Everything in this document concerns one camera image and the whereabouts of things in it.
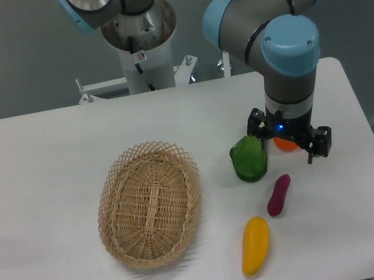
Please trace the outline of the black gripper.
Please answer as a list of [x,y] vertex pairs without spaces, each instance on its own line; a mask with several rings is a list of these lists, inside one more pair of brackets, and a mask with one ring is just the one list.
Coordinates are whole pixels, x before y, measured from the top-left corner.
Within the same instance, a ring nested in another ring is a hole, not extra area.
[[332,145],[332,131],[328,126],[312,127],[311,114],[313,95],[294,103],[280,103],[274,99],[265,101],[265,113],[253,108],[248,117],[247,135],[261,142],[263,150],[269,140],[269,130],[273,138],[279,137],[296,143],[308,153],[308,163],[314,157],[327,157]]

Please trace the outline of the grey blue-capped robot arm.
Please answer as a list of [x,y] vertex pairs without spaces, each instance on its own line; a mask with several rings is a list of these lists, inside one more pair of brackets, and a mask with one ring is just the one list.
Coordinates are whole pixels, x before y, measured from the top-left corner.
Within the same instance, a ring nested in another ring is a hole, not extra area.
[[[66,16],[86,33],[100,29],[126,57],[132,94],[172,87],[170,52],[162,51],[176,28],[164,0],[57,0]],[[311,125],[319,32],[304,10],[319,0],[212,0],[202,17],[210,43],[239,58],[264,77],[265,109],[253,109],[248,135],[264,144],[282,138],[309,158],[326,157],[329,127]]]

